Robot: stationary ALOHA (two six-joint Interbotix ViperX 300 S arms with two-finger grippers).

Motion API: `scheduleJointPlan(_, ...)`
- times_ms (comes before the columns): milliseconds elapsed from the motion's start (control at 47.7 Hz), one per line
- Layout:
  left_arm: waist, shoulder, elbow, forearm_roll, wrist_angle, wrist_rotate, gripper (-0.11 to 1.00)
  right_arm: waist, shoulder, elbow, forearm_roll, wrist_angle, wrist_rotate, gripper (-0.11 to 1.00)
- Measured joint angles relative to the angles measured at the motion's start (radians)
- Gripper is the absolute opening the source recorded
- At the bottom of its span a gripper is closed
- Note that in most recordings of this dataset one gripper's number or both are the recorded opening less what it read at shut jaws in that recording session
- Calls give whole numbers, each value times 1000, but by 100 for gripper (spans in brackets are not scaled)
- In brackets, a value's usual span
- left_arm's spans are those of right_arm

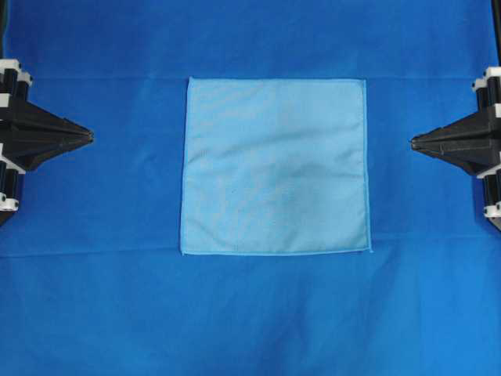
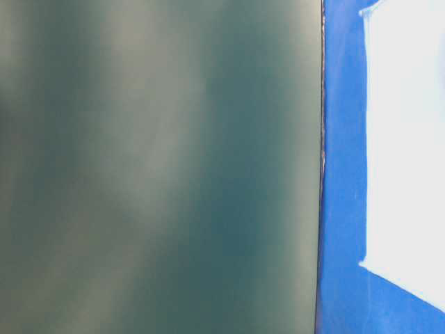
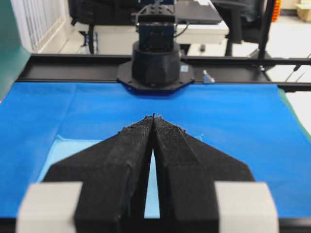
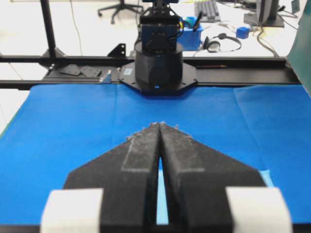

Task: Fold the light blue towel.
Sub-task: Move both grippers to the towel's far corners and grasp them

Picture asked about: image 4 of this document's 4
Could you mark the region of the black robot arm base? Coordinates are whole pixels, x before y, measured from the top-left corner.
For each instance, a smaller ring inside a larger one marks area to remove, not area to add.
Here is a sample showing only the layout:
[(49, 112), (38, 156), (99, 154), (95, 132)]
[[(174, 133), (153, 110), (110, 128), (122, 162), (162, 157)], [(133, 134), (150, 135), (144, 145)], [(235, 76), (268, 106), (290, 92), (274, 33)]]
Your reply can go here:
[(197, 69), (183, 61), (178, 38), (182, 18), (170, 7), (170, 0), (153, 0), (139, 17), (139, 42), (135, 60), (121, 67), (119, 81), (146, 95), (183, 92), (198, 83)]

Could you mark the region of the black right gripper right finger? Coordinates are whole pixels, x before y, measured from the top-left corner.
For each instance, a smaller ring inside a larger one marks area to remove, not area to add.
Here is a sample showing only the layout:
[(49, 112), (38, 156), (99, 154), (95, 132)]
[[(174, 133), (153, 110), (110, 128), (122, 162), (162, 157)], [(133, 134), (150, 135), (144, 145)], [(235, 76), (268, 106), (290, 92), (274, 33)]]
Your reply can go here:
[(291, 233), (288, 207), (254, 168), (160, 124), (170, 212), (188, 233)]

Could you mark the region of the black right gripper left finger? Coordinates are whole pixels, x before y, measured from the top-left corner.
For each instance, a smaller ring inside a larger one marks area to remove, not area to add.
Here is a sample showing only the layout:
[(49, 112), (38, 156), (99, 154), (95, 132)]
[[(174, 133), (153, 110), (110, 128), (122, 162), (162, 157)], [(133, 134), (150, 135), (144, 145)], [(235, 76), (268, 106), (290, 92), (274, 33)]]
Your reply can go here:
[(42, 233), (141, 233), (156, 221), (159, 124), (71, 171), (44, 208)]

